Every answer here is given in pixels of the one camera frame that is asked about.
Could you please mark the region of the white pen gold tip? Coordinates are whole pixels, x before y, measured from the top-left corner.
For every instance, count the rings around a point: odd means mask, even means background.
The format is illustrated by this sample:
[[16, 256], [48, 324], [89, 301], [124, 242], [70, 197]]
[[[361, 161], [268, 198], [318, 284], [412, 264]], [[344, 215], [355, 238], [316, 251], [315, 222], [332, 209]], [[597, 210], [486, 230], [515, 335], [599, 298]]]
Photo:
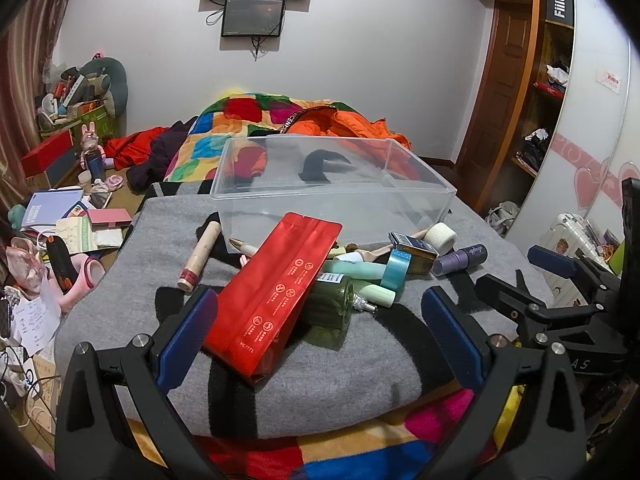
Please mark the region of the white pen gold tip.
[[237, 240], [236, 238], [229, 238], [229, 243], [233, 248], [235, 248], [238, 252], [244, 255], [247, 258], [253, 258], [256, 252], [258, 252], [258, 248], [254, 245], [247, 244], [242, 242], [242, 240]]

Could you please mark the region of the teal washi tape roll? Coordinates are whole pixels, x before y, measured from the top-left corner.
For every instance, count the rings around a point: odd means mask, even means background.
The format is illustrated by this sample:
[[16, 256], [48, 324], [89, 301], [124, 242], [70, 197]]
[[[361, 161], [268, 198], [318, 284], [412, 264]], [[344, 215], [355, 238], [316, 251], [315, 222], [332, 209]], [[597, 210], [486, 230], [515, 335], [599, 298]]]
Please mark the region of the teal washi tape roll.
[[385, 271], [380, 281], [380, 285], [384, 288], [399, 292], [405, 284], [411, 263], [411, 255], [398, 248], [390, 251]]

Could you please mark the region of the white tape roll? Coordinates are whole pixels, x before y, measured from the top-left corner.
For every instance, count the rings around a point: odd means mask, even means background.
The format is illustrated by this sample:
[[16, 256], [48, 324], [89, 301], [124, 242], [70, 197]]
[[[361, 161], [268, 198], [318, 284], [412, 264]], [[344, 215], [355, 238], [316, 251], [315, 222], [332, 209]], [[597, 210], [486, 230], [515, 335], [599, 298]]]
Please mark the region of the white tape roll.
[[426, 231], [423, 240], [425, 243], [432, 246], [439, 255], [445, 255], [454, 248], [454, 243], [457, 240], [457, 233], [447, 226], [446, 223], [437, 222]]

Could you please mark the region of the pale green tube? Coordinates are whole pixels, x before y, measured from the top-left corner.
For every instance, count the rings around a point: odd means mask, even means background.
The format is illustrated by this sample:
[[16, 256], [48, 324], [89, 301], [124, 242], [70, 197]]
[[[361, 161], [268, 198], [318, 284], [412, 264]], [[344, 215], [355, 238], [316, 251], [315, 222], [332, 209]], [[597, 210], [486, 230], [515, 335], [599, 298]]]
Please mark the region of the pale green tube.
[[375, 285], [363, 280], [352, 280], [354, 293], [362, 297], [370, 304], [390, 308], [396, 299], [396, 292], [380, 285]]

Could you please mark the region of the purple lipstick tube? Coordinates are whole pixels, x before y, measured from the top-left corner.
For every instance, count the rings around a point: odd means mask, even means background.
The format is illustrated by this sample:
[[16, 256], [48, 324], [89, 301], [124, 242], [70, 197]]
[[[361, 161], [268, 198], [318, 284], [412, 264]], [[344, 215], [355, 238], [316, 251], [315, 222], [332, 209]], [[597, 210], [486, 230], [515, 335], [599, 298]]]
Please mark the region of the purple lipstick tube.
[[432, 265], [431, 272], [436, 278], [440, 278], [454, 272], [480, 266], [487, 258], [487, 248], [483, 244], [475, 244], [438, 257]]

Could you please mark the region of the mint green case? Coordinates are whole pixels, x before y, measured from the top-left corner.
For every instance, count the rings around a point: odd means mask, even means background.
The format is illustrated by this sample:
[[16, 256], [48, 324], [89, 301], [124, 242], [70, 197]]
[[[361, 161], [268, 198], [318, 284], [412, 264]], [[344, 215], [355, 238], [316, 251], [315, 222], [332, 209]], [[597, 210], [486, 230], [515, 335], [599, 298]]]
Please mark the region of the mint green case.
[[350, 278], [361, 281], [381, 281], [386, 270], [386, 265], [375, 262], [352, 262], [344, 260], [326, 260], [322, 264], [323, 273], [344, 274]]

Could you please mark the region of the dark purple garment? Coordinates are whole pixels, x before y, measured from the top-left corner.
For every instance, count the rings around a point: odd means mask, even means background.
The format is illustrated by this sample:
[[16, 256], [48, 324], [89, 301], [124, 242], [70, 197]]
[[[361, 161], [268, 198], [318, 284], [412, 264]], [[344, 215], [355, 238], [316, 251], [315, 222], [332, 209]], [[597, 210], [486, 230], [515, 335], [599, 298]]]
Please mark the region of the dark purple garment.
[[130, 190], [136, 194], [146, 192], [153, 183], [162, 182], [167, 170], [186, 140], [196, 117], [186, 122], [178, 120], [161, 132], [150, 143], [150, 154], [140, 164], [130, 167], [126, 178]]

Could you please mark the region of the red foil pouch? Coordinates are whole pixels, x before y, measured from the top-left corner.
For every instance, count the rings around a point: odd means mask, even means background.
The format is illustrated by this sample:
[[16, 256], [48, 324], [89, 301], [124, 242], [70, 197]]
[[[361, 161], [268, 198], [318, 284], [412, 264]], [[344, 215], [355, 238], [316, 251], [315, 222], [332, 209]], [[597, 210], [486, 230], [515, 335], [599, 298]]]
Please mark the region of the red foil pouch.
[[218, 295], [203, 347], [249, 384], [276, 367], [342, 226], [289, 212]]

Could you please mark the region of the clear plastic storage box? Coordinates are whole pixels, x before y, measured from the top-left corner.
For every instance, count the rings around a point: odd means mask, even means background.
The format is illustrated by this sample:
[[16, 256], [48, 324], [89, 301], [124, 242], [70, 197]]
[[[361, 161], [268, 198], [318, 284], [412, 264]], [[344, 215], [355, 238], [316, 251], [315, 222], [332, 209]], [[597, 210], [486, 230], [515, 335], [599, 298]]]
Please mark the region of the clear plastic storage box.
[[384, 244], [442, 221], [456, 188], [393, 139], [274, 134], [224, 144], [210, 196], [224, 236], [259, 245], [288, 212]]

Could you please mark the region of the beige cosmetic tube red label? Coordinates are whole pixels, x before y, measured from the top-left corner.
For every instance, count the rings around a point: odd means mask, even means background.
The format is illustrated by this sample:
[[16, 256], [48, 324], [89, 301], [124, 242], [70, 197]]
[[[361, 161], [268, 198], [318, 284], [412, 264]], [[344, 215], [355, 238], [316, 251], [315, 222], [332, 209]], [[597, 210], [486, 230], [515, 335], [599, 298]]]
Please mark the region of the beige cosmetic tube red label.
[[217, 221], [211, 221], [202, 233], [198, 244], [195, 245], [188, 261], [183, 266], [177, 281], [178, 289], [186, 294], [194, 291], [195, 286], [200, 281], [201, 273], [209, 258], [216, 240], [220, 234], [221, 226]]

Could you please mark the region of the orange down jacket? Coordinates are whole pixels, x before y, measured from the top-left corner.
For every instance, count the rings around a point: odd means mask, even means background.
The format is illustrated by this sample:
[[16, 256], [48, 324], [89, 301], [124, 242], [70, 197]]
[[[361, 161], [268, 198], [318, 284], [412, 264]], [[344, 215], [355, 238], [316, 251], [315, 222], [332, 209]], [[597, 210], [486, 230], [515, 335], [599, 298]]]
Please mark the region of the orange down jacket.
[[282, 125], [280, 133], [303, 136], [336, 136], [371, 140], [394, 140], [411, 151], [411, 143], [402, 133], [390, 130], [385, 119], [369, 122], [353, 110], [340, 110], [332, 105], [304, 108]]

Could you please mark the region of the pink rabbit figure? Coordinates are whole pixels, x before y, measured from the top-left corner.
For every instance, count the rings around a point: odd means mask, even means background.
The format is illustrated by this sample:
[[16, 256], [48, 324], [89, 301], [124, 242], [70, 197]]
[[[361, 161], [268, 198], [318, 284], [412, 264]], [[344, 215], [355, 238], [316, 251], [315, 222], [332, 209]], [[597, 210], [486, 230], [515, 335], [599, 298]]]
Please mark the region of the pink rabbit figure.
[[96, 124], [89, 122], [81, 127], [81, 153], [80, 166], [83, 170], [90, 172], [91, 181], [105, 180], [105, 153], [99, 144], [99, 137], [96, 134]]

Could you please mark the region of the striped curtain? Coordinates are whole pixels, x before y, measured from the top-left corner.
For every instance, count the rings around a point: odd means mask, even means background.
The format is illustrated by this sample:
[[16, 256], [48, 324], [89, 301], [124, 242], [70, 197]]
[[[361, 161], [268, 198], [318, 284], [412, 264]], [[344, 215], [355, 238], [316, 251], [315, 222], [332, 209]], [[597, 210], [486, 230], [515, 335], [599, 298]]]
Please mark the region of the striped curtain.
[[1, 0], [1, 209], [28, 193], [21, 158], [39, 143], [35, 97], [70, 0]]

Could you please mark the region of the red gift box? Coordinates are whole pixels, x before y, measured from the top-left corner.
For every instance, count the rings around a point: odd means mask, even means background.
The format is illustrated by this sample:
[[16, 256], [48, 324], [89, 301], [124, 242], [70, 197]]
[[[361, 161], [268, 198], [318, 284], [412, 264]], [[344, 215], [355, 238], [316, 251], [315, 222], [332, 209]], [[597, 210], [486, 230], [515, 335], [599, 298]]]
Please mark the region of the red gift box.
[[47, 136], [38, 146], [21, 158], [26, 177], [41, 174], [62, 155], [71, 150], [74, 141], [70, 129], [58, 131]]

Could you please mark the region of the green glass spray bottle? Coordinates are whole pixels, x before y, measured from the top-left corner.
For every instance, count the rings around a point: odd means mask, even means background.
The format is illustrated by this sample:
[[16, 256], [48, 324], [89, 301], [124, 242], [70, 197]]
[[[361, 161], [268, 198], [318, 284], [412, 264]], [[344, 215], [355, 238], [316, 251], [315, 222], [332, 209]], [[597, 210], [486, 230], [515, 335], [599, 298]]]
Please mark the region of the green glass spray bottle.
[[321, 273], [304, 305], [309, 330], [304, 341], [338, 351], [346, 339], [354, 312], [375, 314], [377, 307], [355, 292], [354, 280], [345, 274]]

